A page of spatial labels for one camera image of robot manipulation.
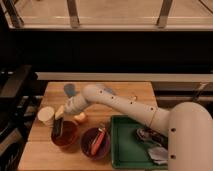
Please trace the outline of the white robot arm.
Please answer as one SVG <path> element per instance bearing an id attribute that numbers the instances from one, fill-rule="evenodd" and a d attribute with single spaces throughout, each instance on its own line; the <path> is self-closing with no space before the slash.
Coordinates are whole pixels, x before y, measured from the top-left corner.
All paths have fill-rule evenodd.
<path id="1" fill-rule="evenodd" d="M 182 102 L 170 110 L 115 95 L 104 84 L 86 85 L 55 118 L 77 115 L 93 103 L 106 105 L 168 137 L 168 171 L 213 171 L 213 118 L 200 104 Z"/>

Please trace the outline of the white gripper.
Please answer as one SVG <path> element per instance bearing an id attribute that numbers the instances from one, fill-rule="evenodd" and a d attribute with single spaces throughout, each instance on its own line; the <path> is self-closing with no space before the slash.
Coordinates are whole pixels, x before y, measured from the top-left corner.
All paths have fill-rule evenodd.
<path id="1" fill-rule="evenodd" d="M 80 111 L 74 106 L 73 98 L 70 98 L 65 105 L 61 105 L 55 113 L 55 119 L 58 120 L 66 114 L 77 115 Z"/>

